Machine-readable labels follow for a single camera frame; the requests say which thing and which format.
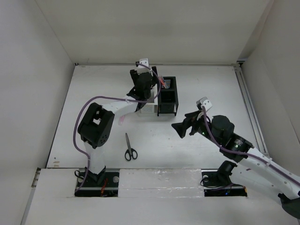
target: scissor handle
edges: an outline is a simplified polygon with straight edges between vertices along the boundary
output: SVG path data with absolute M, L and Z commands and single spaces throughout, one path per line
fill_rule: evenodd
M 137 159 L 137 151 L 134 150 L 134 149 L 131 149 L 131 153 L 132 153 L 132 155 L 130 155 L 129 149 L 126 150 L 126 152 L 125 152 L 125 159 L 127 161 L 130 161 L 131 159 L 133 159 L 133 160 Z

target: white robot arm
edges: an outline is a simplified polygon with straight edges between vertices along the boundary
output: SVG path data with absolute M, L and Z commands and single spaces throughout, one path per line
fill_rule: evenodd
M 83 173 L 83 182 L 77 190 L 82 187 L 86 180 L 96 185 L 103 183 L 105 174 L 103 145 L 109 138 L 114 119 L 128 113 L 139 111 L 151 97 L 152 88 L 158 88 L 157 95 L 154 98 L 156 98 L 160 92 L 160 83 L 156 67 L 150 68 L 148 59 L 141 59 L 136 62 L 136 69 L 131 70 L 130 75 L 134 87 L 124 98 L 97 96 L 90 99 L 79 113 L 75 123 L 73 142 L 76 149 L 88 157 L 88 166 Z M 90 104 L 97 98 L 113 99 L 116 101 L 105 105 L 98 105 L 97 103 Z M 89 105 L 89 108 L 78 125 L 80 116 L 87 105 Z M 76 145 L 76 130 L 80 134 L 81 140 L 84 141 L 86 151 L 82 151 Z
M 212 104 L 206 97 L 196 104 L 198 111 L 186 114 L 182 123 L 172 124 L 172 127 L 181 138 L 192 127 L 190 135 L 200 133 L 215 143 L 225 157 L 234 161 L 225 161 L 213 175 L 214 181 L 220 186 L 234 183 L 260 192 L 300 219 L 300 177 L 282 168 L 235 134 L 234 125 L 227 117 L 214 116 L 210 121 L 206 112 Z

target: black container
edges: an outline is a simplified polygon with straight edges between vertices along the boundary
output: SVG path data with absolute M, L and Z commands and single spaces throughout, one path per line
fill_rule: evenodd
M 167 89 L 161 85 L 160 94 L 158 96 L 157 116 L 160 114 L 174 114 L 176 116 L 178 110 L 178 95 L 175 76 L 164 76 Z

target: workbench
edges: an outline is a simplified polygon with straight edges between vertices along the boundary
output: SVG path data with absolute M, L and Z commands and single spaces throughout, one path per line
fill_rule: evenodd
M 133 87 L 129 71 L 134 65 L 76 66 L 61 113 L 47 168 L 84 168 L 87 158 L 72 142 L 74 124 L 82 106 L 94 96 L 123 98 Z M 115 118 L 110 137 L 103 146 L 107 168 L 218 168 L 226 159 L 219 149 L 201 135 L 181 139 L 171 127 L 184 114 L 197 110 L 196 101 L 207 96 L 213 107 L 208 115 L 225 115 L 235 125 L 235 133 L 257 146 L 244 99 L 233 66 L 157 65 L 158 74 L 175 76 L 179 108 L 173 114 L 130 113 L 123 124 Z M 111 100 L 98 99 L 100 105 Z M 127 162 L 125 133 L 137 160 Z M 84 144 L 77 134 L 77 143 Z

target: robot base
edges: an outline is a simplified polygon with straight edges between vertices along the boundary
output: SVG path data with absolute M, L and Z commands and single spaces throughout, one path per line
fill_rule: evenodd
M 119 177 L 120 170 L 119 169 L 106 169 L 105 172 L 101 172 L 99 174 L 101 180 L 99 182 L 95 182 L 93 179 L 89 179 L 87 177 L 84 185 L 80 190 L 75 192 L 76 197 L 118 197 L 118 187 L 119 187 Z M 76 188 L 78 188 L 81 184 L 77 179 Z

